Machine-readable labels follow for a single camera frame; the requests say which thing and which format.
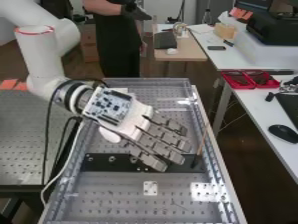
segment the robotic hand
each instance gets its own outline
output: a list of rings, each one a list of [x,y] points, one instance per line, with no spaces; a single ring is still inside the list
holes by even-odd
[[[124,140],[132,156],[157,171],[165,172],[168,168],[157,155],[184,164],[181,153],[192,150],[187,128],[143,104],[135,95],[99,87],[83,115],[97,121],[104,138],[112,143]]]
[[[147,14],[145,10],[136,4],[135,0],[121,7],[121,15],[132,17],[135,20],[152,20],[152,16]]]

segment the circuit board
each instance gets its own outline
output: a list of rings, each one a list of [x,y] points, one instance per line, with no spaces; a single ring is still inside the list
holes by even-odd
[[[84,115],[117,126],[129,111],[132,97],[107,88],[97,88],[84,110]]]

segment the monitor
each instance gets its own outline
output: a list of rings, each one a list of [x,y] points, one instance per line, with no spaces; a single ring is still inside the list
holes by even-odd
[[[272,7],[273,0],[237,0],[236,7],[248,11],[268,11]]]

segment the keyboard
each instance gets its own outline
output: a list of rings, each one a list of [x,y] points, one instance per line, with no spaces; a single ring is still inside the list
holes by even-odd
[[[177,41],[173,32],[155,34],[155,49],[177,48]]]

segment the white robotic arm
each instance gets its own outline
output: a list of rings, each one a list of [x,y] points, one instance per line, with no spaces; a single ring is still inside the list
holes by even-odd
[[[16,38],[30,70],[28,89],[46,100],[54,99],[76,115],[97,122],[100,133],[113,143],[124,143],[131,154],[153,169],[164,172],[167,158],[184,164],[181,153],[192,146],[187,129],[165,118],[133,94],[99,87],[64,76],[62,56],[80,41],[71,20],[59,20],[30,0],[0,0],[2,14],[20,27]]]

